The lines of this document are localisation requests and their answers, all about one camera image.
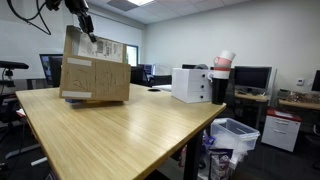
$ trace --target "desk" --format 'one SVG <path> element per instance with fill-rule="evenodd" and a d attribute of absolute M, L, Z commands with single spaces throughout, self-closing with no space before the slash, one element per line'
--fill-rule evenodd
<path fill-rule="evenodd" d="M 143 179 L 189 140 L 184 177 L 196 179 L 199 160 L 190 153 L 225 105 L 186 104 L 148 89 L 131 84 L 127 102 L 78 105 L 59 99 L 57 88 L 16 94 L 62 180 Z"/>
<path fill-rule="evenodd" d="M 159 85 L 159 86 L 152 86 L 152 88 L 164 90 L 164 91 L 169 91 L 171 92 L 171 85 Z M 257 119 L 256 119 L 256 125 L 255 128 L 259 128 L 259 123 L 261 120 L 261 112 L 262 112 L 262 107 L 263 103 L 266 103 L 268 101 L 267 96 L 254 96 L 252 94 L 239 94 L 237 91 L 235 91 L 235 97 L 240 98 L 240 99 L 247 99 L 247 100 L 253 100 L 259 103 L 259 108 L 258 108 L 258 114 L 257 114 Z"/>
<path fill-rule="evenodd" d="M 259 96 L 259 95 L 254 96 L 252 94 L 239 94 L 238 92 L 235 92 L 234 96 L 236 98 L 253 100 L 253 101 L 256 101 L 259 103 L 258 114 L 257 114 L 257 119 L 256 119 L 256 125 L 255 125 L 255 128 L 259 129 L 259 123 L 261 120 L 261 112 L 262 112 L 263 103 L 266 103 L 268 101 L 268 97 L 267 96 Z"/>
<path fill-rule="evenodd" d="M 320 111 L 320 104 L 315 104 L 315 103 L 302 103 L 302 102 L 290 102 L 286 100 L 279 100 L 279 104 Z"/>

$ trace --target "cabinet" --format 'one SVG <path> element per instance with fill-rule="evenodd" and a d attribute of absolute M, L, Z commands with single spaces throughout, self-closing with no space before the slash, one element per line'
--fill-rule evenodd
<path fill-rule="evenodd" d="M 261 141 L 293 152 L 300 124 L 299 116 L 269 108 Z"/>
<path fill-rule="evenodd" d="M 172 71 L 171 95 L 186 103 L 211 101 L 211 82 L 207 78 L 209 70 L 180 69 Z"/>

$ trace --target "black cylinder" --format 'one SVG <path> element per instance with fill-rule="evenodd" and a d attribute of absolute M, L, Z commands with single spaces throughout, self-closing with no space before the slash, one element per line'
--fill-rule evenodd
<path fill-rule="evenodd" d="M 221 105 L 226 96 L 228 79 L 212 78 L 212 104 Z"/>

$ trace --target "table leg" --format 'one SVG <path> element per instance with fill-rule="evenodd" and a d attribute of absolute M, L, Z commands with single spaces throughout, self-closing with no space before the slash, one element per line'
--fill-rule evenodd
<path fill-rule="evenodd" d="M 255 126 L 257 130 L 259 129 L 259 125 L 260 125 L 262 106 L 263 106 L 263 103 L 259 102 L 259 108 L 258 108 L 258 114 L 257 114 L 257 120 L 256 120 L 256 126 Z"/>
<path fill-rule="evenodd" d="M 198 178 L 202 131 L 197 133 L 187 144 L 186 164 L 184 167 L 184 180 L 196 180 Z"/>

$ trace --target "cardboard box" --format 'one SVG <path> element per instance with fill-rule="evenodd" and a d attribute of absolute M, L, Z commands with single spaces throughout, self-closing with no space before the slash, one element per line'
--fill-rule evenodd
<path fill-rule="evenodd" d="M 92 44 L 78 28 L 67 27 L 60 98 L 129 100 L 131 71 L 130 65 L 125 63 L 125 45 L 101 37 L 97 39 Z"/>

